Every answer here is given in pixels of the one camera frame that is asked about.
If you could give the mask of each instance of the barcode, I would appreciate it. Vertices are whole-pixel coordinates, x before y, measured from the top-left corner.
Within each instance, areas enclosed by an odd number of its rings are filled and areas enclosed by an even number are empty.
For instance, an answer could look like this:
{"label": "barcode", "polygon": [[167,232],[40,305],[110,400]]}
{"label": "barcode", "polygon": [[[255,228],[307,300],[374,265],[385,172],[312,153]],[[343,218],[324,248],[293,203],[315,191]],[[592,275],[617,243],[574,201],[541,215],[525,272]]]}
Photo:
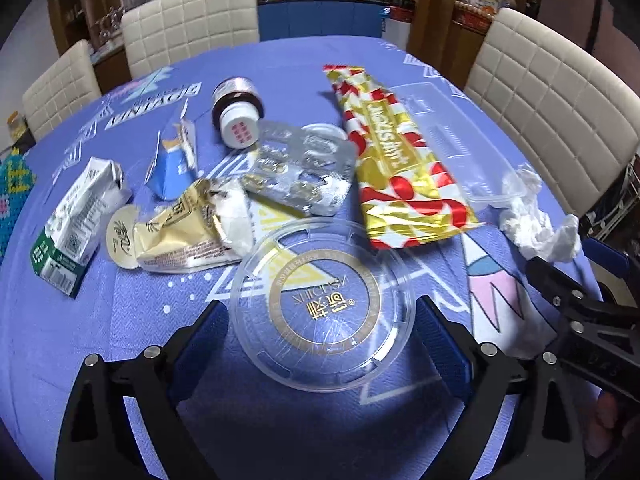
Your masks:
{"label": "barcode", "polygon": [[78,234],[74,231],[71,231],[65,240],[65,249],[69,252],[71,256],[74,258],[78,257],[78,253],[82,248],[82,240],[78,236]]}
{"label": "barcode", "polygon": [[40,276],[51,285],[62,290],[65,294],[71,294],[71,290],[74,288],[74,283],[76,282],[76,275],[74,273],[59,266],[51,259],[47,260]]}

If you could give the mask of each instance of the blue cabinet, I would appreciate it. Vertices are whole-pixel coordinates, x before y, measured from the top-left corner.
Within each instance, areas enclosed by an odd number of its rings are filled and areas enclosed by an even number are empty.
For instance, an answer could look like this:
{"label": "blue cabinet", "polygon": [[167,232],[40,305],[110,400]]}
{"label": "blue cabinet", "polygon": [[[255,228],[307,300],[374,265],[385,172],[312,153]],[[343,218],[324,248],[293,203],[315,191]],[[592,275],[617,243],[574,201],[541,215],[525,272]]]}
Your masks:
{"label": "blue cabinet", "polygon": [[383,4],[348,0],[284,0],[258,6],[260,39],[301,36],[382,37]]}

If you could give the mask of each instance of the round table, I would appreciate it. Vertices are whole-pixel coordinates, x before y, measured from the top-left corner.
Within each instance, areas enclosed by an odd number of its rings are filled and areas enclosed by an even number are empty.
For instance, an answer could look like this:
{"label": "round table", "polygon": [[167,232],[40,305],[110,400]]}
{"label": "round table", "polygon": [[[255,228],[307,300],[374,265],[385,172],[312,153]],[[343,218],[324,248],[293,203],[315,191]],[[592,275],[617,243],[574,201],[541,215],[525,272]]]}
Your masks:
{"label": "round table", "polygon": [[[72,300],[31,269],[29,251],[53,208],[90,156],[98,156],[120,163],[133,201],[153,211],[158,202],[143,184],[145,171],[158,130],[164,129],[184,97],[178,104],[140,111],[148,99],[172,89],[191,89],[187,118],[196,124],[200,168],[210,176],[240,174],[248,166],[246,154],[226,148],[211,125],[210,96],[227,77],[252,79],[270,120],[297,126],[342,124],[322,72],[324,64],[334,63],[363,66],[387,87],[434,83],[514,168],[526,162],[507,135],[460,90],[433,68],[375,38],[296,38],[221,48],[157,70],[85,107],[26,157],[38,181],[0,268],[0,416],[44,479],[53,477],[58,432],[82,359],[92,352],[107,361],[132,358],[148,345],[164,344],[177,328],[191,324],[210,300],[228,302],[235,269],[181,276],[127,271],[116,267],[100,248]],[[79,150],[82,128],[93,120],[95,135],[84,136]],[[52,174],[65,159],[68,168],[52,186]],[[546,186],[539,201],[558,225],[563,212]],[[337,217],[357,219],[358,210],[352,189]],[[507,353],[531,356],[554,336],[551,326],[558,313],[527,285],[524,259],[498,230],[498,213],[484,209],[479,212],[483,227],[404,251],[402,257],[416,297],[429,294],[450,320],[462,322],[478,341],[492,340]],[[254,206],[252,214],[258,238],[289,219],[277,210]],[[487,255],[495,273],[484,276],[481,284],[470,278],[468,269]],[[598,296],[583,254],[558,267]],[[500,294],[492,295],[492,287]],[[504,403],[476,476],[491,471],[514,403],[513,396]],[[150,473],[164,477],[137,406],[129,402],[127,408]],[[373,382],[348,392],[311,394],[287,388],[257,370],[232,328],[222,357],[210,366],[194,397],[178,406],[201,451],[220,477],[229,480],[258,475],[298,480],[301,473],[311,480],[416,479],[461,411],[462,404],[447,393],[415,335],[391,368]]]}

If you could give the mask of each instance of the teal knitted item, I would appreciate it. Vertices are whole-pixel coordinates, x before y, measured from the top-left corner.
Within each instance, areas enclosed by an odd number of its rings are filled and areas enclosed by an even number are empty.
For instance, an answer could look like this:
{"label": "teal knitted item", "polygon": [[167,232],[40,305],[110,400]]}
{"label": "teal knitted item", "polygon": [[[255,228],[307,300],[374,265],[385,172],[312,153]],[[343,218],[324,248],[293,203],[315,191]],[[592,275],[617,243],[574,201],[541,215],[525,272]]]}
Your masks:
{"label": "teal knitted item", "polygon": [[0,264],[18,215],[35,183],[35,174],[14,150],[0,166]]}

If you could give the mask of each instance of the clear plastic tray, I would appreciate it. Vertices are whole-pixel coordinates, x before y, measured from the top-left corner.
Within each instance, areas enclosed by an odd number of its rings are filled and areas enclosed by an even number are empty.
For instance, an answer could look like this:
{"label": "clear plastic tray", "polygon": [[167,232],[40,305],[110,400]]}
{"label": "clear plastic tray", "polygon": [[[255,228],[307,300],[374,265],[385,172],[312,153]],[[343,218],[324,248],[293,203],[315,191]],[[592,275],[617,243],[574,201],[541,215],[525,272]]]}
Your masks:
{"label": "clear plastic tray", "polygon": [[424,140],[460,184],[474,210],[488,205],[508,207],[512,199],[525,194],[509,161],[435,85],[414,83],[390,90],[412,115]]}
{"label": "clear plastic tray", "polygon": [[229,313],[242,348],[269,377],[338,392],[398,356],[415,297],[401,259],[373,249],[361,225],[309,218],[269,234],[242,260]]}

